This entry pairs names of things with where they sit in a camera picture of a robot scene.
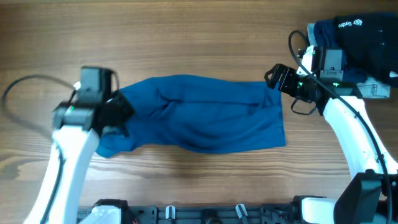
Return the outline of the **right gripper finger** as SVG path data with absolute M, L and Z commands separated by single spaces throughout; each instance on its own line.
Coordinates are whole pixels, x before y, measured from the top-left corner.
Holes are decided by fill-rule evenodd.
M 267 86 L 271 89 L 274 89 L 277 85 L 277 83 L 279 82 L 280 79 L 280 75 L 276 75 L 276 74 L 265 74 L 264 75 L 264 79 L 267 83 Z
M 268 77 L 269 75 L 281 75 L 287 69 L 288 67 L 286 65 L 277 63 L 268 72 L 265 73 L 265 76 Z

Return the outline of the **blue t-shirt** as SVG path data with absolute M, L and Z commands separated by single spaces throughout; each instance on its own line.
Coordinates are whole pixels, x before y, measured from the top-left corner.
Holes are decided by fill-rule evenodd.
M 147 144 L 226 154 L 286 145 L 280 92 L 265 82 L 231 82 L 194 75 L 148 78 L 121 93 L 134 114 L 103 134 L 105 158 Z

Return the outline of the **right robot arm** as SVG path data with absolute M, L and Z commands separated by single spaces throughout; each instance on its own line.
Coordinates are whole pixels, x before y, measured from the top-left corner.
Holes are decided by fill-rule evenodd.
M 297 69 L 278 63 L 266 72 L 267 86 L 315 104 L 338 138 L 351 181 L 338 199 L 296 196 L 265 213 L 279 215 L 281 223 L 397 223 L 397 162 L 373 128 L 358 87 L 343 81 L 343 51 L 311 45 L 294 60 Z

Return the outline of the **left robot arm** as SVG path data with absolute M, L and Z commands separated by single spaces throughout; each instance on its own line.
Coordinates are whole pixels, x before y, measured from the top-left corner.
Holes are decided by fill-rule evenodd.
M 54 109 L 49 163 L 25 223 L 76 222 L 83 183 L 103 131 L 128 136 L 124 123 L 134 110 L 113 84 L 119 84 L 114 70 L 84 66 L 70 99 Z

